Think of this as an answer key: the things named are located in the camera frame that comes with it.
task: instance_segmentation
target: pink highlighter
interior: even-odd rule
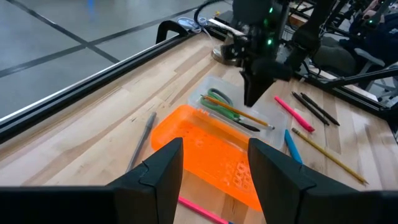
[[[297,120],[297,122],[303,126],[307,131],[313,132],[315,129],[304,120],[296,111],[294,111],[287,103],[285,103],[282,99],[280,99],[278,96],[275,96],[275,100],[287,110],[293,117]]]

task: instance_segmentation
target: black pen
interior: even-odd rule
[[[292,92],[293,96],[299,100],[301,104],[303,104],[308,110],[310,110],[319,120],[322,121],[323,124],[329,125],[329,122],[320,114],[318,113],[314,108],[312,108],[311,105],[309,105],[301,96],[299,96],[297,93]]]
[[[317,103],[311,100],[306,94],[301,93],[301,95],[303,96],[304,100],[314,106],[319,112],[321,112],[321,114],[325,115],[325,117],[327,117],[333,124],[340,126],[339,122],[335,118],[328,114],[328,112],[326,112],[324,109],[320,108],[320,106],[318,106]]]

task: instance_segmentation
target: pink marker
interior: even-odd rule
[[[214,223],[217,223],[217,224],[232,224],[231,222],[223,220],[222,218],[216,216],[215,214],[213,214],[211,212],[206,211],[204,208],[201,208],[198,205],[195,205],[194,203],[188,201],[187,199],[185,199],[185,198],[183,198],[181,196],[178,196],[178,202],[180,202],[185,207],[193,210],[194,212],[197,212],[200,215],[203,215],[204,217],[206,217],[210,221],[213,221]]]
[[[282,105],[283,108],[285,108],[285,110],[287,110],[287,112],[289,112],[291,115],[293,115],[293,117],[297,120],[297,122],[303,126],[303,128],[305,128],[307,131],[309,132],[313,132],[315,131],[315,128],[313,128],[311,126],[311,124],[309,124],[306,120],[304,120],[303,117],[301,117],[296,111],[294,111],[287,103],[285,103],[282,99],[280,99],[278,96],[275,96],[275,100]]]

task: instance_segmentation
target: yellow pencil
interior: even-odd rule
[[[224,107],[226,109],[229,109],[229,110],[231,110],[231,111],[233,111],[233,112],[235,112],[235,113],[237,113],[239,115],[242,115],[242,116],[244,116],[246,118],[249,118],[249,119],[251,119],[251,120],[253,120],[253,121],[255,121],[255,122],[259,123],[259,124],[262,124],[262,125],[264,125],[266,127],[270,127],[272,130],[275,129],[274,126],[269,125],[267,122],[261,121],[260,119],[257,119],[257,118],[255,118],[253,116],[250,116],[250,115],[248,115],[248,114],[246,114],[246,113],[244,113],[244,112],[242,112],[240,110],[237,110],[237,109],[233,108],[232,106],[230,106],[230,105],[228,105],[226,103],[220,102],[220,101],[218,101],[218,100],[216,100],[216,99],[214,99],[212,97],[209,97],[209,96],[202,96],[202,97],[204,99],[212,102],[212,103],[215,103],[215,104],[220,105],[220,106],[222,106],[222,107]]]
[[[308,142],[311,146],[313,146],[315,149],[318,149],[322,154],[324,154],[327,158],[335,162],[337,165],[339,165],[341,168],[343,168],[345,171],[349,172],[353,177],[357,178],[362,184],[368,184],[366,180],[355,173],[353,170],[351,170],[348,166],[344,165],[342,162],[340,162],[338,159],[334,158],[331,154],[326,152],[324,149],[322,149],[319,145],[317,145],[315,142],[313,142],[311,139],[307,138],[304,136],[300,131],[298,131],[295,128],[292,128],[292,131],[296,133],[298,136],[300,136],[302,139],[304,139],[306,142]]]

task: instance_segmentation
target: gray pencil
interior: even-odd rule
[[[150,117],[147,121],[147,124],[145,125],[144,133],[142,134],[141,139],[139,140],[138,145],[136,147],[136,150],[134,151],[134,153],[131,157],[131,160],[130,160],[130,163],[129,163],[129,166],[128,166],[126,172],[129,172],[133,168],[133,165],[136,163],[139,152],[141,151],[142,146],[144,145],[144,143],[145,143],[146,139],[148,138],[149,133],[152,129],[152,126],[154,125],[155,118],[156,118],[156,112],[153,112],[150,115]]]

